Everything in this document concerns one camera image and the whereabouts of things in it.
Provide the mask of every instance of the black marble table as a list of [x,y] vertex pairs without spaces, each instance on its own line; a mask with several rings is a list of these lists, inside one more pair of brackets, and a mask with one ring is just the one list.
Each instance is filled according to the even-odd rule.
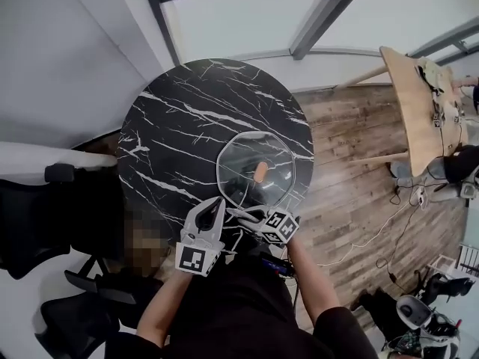
[[311,130],[293,95],[268,73],[240,61],[205,59],[155,79],[121,130],[118,169],[129,206],[161,215],[177,236],[188,211],[220,195],[216,160],[243,132],[276,135],[291,150],[296,179],[280,207],[294,212],[313,172]]

